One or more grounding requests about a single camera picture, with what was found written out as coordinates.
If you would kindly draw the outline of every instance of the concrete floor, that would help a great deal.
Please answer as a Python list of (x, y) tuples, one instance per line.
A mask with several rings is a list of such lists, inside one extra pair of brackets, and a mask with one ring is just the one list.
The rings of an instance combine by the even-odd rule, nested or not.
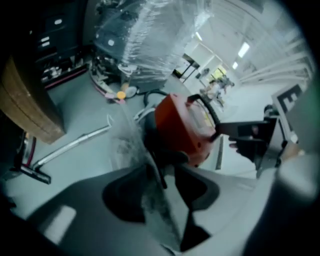
[[(163, 91), (186, 96), (190, 94), (174, 76), (169, 77)], [(106, 99), (94, 89), (87, 73), (50, 90), (49, 95), (61, 111), (66, 135), (51, 145), (38, 140), (32, 163), (79, 136), (106, 126), (107, 114), (115, 120), (121, 118), (120, 106), (108, 104)], [(162, 98), (161, 95), (152, 94), (149, 101), (159, 102)], [(133, 116), (144, 107), (143, 96), (137, 95), (128, 99), (126, 105)], [(41, 170), (51, 176), (50, 185), (31, 179), (24, 174), (7, 181), (7, 195), (12, 197), (17, 205), (15, 213), (26, 219), (38, 207), (69, 185), (114, 171), (111, 161), (115, 156), (113, 142), (113, 138), (107, 132), (45, 164)], [(217, 157), (218, 150), (213, 149), (212, 154), (201, 167), (213, 171)]]

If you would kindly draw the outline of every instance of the black handle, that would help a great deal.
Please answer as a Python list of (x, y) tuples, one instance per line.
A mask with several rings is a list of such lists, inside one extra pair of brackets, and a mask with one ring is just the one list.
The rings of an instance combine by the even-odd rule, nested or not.
[(218, 125), (220, 124), (220, 120), (216, 114), (216, 112), (214, 111), (213, 107), (210, 105), (209, 102), (207, 102), (200, 94), (195, 94), (195, 95), (191, 95), (188, 97), (188, 102), (189, 103), (192, 103), (194, 101), (197, 101), (197, 100), (201, 100), (202, 103), (204, 104), (204, 106), (208, 109), (210, 115), (212, 116), (212, 119), (214, 121), (214, 124), (215, 125)]

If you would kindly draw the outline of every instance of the black hose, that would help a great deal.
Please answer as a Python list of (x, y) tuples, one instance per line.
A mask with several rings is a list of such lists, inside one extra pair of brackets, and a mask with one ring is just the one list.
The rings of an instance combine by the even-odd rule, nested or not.
[(161, 94), (161, 95), (164, 95), (164, 96), (168, 95), (168, 93), (166, 93), (166, 92), (164, 92), (162, 90), (150, 90), (150, 91), (148, 91), (143, 97), (143, 104), (144, 104), (145, 107), (149, 104), (148, 97), (149, 97), (150, 94)]

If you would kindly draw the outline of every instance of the ceiling light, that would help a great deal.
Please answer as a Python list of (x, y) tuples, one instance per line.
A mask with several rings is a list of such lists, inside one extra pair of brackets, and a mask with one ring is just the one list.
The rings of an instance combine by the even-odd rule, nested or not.
[(195, 32), (195, 34), (196, 34), (196, 36), (199, 38), (199, 40), (202, 41), (202, 38), (201, 38), (201, 36), (199, 35), (199, 33), (198, 33), (198, 32)]
[(234, 62), (232, 68), (235, 70), (238, 67), (238, 63)]
[(246, 54), (246, 52), (249, 50), (249, 48), (250, 48), (249, 44), (244, 42), (240, 51), (238, 52), (239, 57), (242, 58)]

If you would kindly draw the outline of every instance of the metal rod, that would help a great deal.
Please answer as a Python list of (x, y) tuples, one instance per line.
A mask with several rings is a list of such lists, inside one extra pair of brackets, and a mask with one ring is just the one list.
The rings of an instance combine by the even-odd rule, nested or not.
[(50, 154), (48, 154), (47, 156), (45, 156), (44, 158), (38, 160), (37, 162), (35, 162), (32, 165), (32, 169), (36, 170), (39, 167), (43, 166), (44, 164), (48, 163), (49, 161), (51, 161), (52, 159), (60, 156), (61, 154), (69, 151), (70, 149), (73, 149), (74, 147), (78, 146), (79, 144), (88, 141), (89, 139), (92, 139), (94, 137), (97, 137), (99, 135), (102, 135), (104, 133), (106, 133), (109, 129), (111, 128), (110, 125), (107, 125), (105, 127), (102, 127), (100, 129), (97, 129), (93, 132), (90, 132), (88, 134), (84, 134), (81, 137), (77, 138), (76, 140), (70, 142), (67, 145), (64, 145), (62, 147), (60, 147), (59, 149), (51, 152)]

